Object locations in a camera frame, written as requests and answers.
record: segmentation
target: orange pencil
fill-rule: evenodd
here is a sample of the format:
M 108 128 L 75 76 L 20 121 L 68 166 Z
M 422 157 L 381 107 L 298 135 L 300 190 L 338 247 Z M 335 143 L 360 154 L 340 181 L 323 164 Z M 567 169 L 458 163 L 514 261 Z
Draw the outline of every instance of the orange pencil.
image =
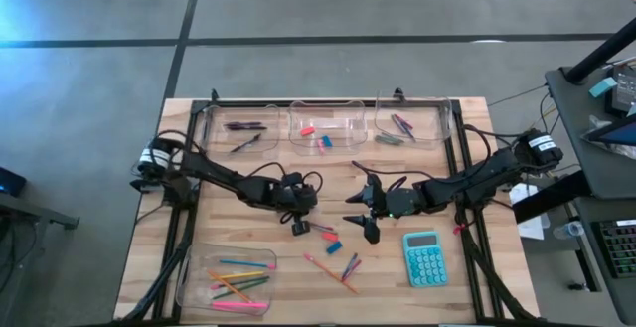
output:
M 329 269 L 327 269 L 327 267 L 323 266 L 322 263 L 316 261 L 315 258 L 313 258 L 309 253 L 305 253 L 305 258 L 310 260 L 311 262 L 313 262 L 316 266 L 322 268 L 325 272 L 327 272 L 331 277 L 333 277 L 336 281 L 344 284 L 347 288 L 349 288 L 353 293 L 360 293 L 358 292 L 357 289 L 351 287 L 351 285 L 349 283 L 347 283 L 346 281 L 341 281 L 340 277 L 336 276 L 335 273 L 331 272 Z
M 250 300 L 247 296 L 245 296 L 244 294 L 242 294 L 240 291 L 238 291 L 234 286 L 230 285 L 229 283 L 227 283 L 224 279 L 222 279 L 220 276 L 218 276 L 217 274 L 215 274 L 213 271 L 211 271 L 210 269 L 208 269 L 208 273 L 215 278 L 218 282 L 224 284 L 228 290 L 230 290 L 231 292 L 235 293 L 238 297 L 242 298 L 243 301 L 247 302 L 247 303 L 253 303 L 252 300 Z

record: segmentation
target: blue eraser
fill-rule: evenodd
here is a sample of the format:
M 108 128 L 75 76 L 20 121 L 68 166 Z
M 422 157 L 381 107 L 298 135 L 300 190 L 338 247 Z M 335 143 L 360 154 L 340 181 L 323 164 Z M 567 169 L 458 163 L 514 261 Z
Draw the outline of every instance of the blue eraser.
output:
M 329 139 L 329 137 L 327 136 L 322 136 L 322 143 L 325 145 L 325 147 L 333 147 L 334 145 L 331 144 L 331 139 Z
M 597 98 L 600 95 L 608 92 L 609 90 L 615 88 L 618 86 L 618 83 L 616 83 L 616 80 L 614 78 L 605 78 L 603 80 L 601 80 L 601 82 L 597 83 L 590 91 L 589 94 L 592 95 L 592 97 Z
M 342 247 L 342 243 L 335 242 L 333 245 L 327 247 L 327 253 L 332 254 L 332 253 L 338 251 L 340 249 L 340 247 Z

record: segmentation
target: white paper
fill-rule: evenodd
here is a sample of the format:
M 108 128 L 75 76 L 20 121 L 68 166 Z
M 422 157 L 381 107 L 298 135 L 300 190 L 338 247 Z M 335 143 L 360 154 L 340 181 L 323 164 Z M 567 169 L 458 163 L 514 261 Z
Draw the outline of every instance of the white paper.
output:
M 510 191 L 510 202 L 515 204 L 537 192 L 538 190 L 536 186 L 528 186 L 524 183 L 519 183 Z M 544 228 L 541 224 L 541 217 L 534 217 L 521 224 L 517 224 L 517 229 L 519 229 L 519 235 L 523 238 L 537 240 L 544 239 Z

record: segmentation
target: plastic container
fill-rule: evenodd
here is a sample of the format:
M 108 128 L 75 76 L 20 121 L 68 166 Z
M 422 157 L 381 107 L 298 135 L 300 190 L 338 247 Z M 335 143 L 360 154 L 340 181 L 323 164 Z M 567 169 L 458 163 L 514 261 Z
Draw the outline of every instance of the plastic container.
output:
M 583 224 L 580 222 L 570 222 L 555 228 L 553 234 L 557 239 L 566 240 L 584 235 L 585 230 L 583 229 Z
M 396 114 L 408 122 L 413 137 L 406 134 L 392 119 Z M 436 149 L 453 131 L 451 102 L 446 97 L 407 99 L 405 102 L 378 92 L 374 117 L 376 134 L 382 132 L 404 141 L 403 145 Z
M 261 262 L 265 264 L 276 265 L 276 255 L 269 249 L 252 249 L 240 248 L 209 244 L 192 244 L 188 249 L 184 268 L 179 275 L 179 284 L 177 286 L 177 303 L 183 308 L 201 308 L 210 310 L 209 316 L 243 316 L 245 314 L 260 316 L 269 309 L 271 299 L 274 293 L 275 270 L 266 267 L 246 266 L 237 264 L 220 263 L 220 260 L 233 259 L 239 261 Z M 231 294 L 219 299 L 213 297 L 219 293 L 225 292 L 225 289 L 213 290 L 211 286 L 217 285 L 218 282 L 212 280 L 208 274 L 208 269 L 218 275 L 244 273 L 262 271 L 263 276 L 269 276 L 267 283 L 255 286 L 253 288 L 242 291 L 250 300 L 257 303 L 267 303 L 266 309 L 254 309 L 243 312 L 229 312 L 214 309 L 212 302 L 244 302 L 236 294 Z M 249 278 L 260 276 L 252 276 L 245 278 L 228 279 L 229 282 L 237 282 Z
M 314 133 L 300 134 L 309 127 Z M 321 149 L 325 135 L 333 146 Z M 330 104 L 294 101 L 289 106 L 289 141 L 299 155 L 356 154 L 367 141 L 365 106 L 358 100 Z
M 244 159 L 246 156 L 254 158 L 275 158 L 277 156 L 278 141 L 280 140 L 280 109 L 275 105 L 264 108 L 223 108 L 211 106 L 203 116 L 203 127 L 200 134 L 200 144 L 208 150 L 208 155 L 215 159 Z M 263 130 L 231 130 L 231 122 L 260 122 Z M 257 141 L 246 145 L 236 152 L 233 149 L 250 141 L 260 134 Z

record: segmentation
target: eraser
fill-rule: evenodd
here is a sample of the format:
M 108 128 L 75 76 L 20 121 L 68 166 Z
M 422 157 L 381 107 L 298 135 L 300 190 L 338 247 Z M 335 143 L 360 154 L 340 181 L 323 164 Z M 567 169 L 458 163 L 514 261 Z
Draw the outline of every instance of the eraser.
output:
M 605 78 L 597 83 L 594 87 L 592 87 L 589 90 L 589 94 L 591 94 L 592 97 L 597 98 L 617 86 L 618 83 L 616 83 L 616 80 L 614 78 Z
M 332 254 L 332 253 L 338 251 L 340 249 L 340 247 L 342 247 L 342 243 L 335 242 L 333 245 L 327 247 L 327 253 Z
M 305 129 L 302 129 L 300 131 L 300 135 L 301 136 L 306 136 L 306 135 L 310 135 L 311 133 L 315 132 L 316 129 L 314 127 L 307 127 Z
M 330 242 L 337 242 L 338 241 L 338 236 L 333 234 L 333 233 L 323 233 L 322 234 L 322 239 L 324 240 L 328 240 Z
M 322 136 L 322 142 L 325 143 L 325 147 L 333 147 L 334 145 L 331 144 L 331 139 L 329 139 L 329 137 L 327 136 Z

